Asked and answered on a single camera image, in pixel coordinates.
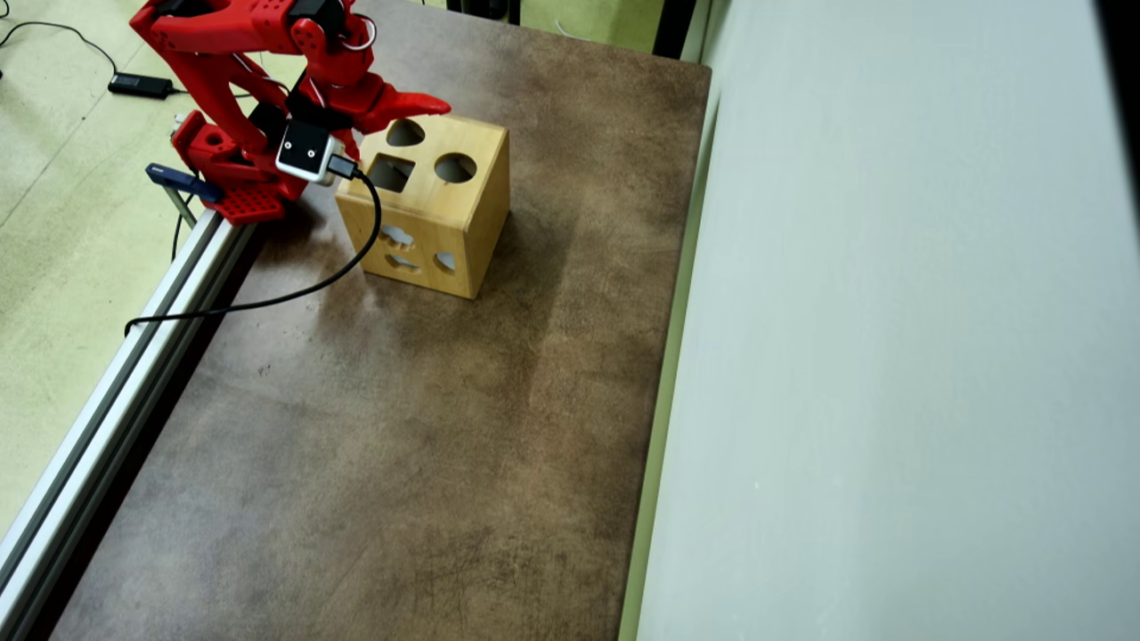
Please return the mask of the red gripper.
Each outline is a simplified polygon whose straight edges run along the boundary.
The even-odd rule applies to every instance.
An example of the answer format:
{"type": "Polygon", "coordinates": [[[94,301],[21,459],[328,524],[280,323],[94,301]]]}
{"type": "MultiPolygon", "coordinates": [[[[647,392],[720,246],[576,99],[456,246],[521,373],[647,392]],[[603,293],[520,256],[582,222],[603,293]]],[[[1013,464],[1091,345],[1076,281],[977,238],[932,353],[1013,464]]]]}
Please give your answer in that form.
{"type": "Polygon", "coordinates": [[[378,133],[396,120],[420,115],[445,115],[451,105],[430,94],[407,94],[386,86],[383,78],[363,78],[361,86],[318,84],[311,76],[298,79],[288,94],[290,117],[334,131],[343,155],[360,163],[357,133],[378,133]]]}

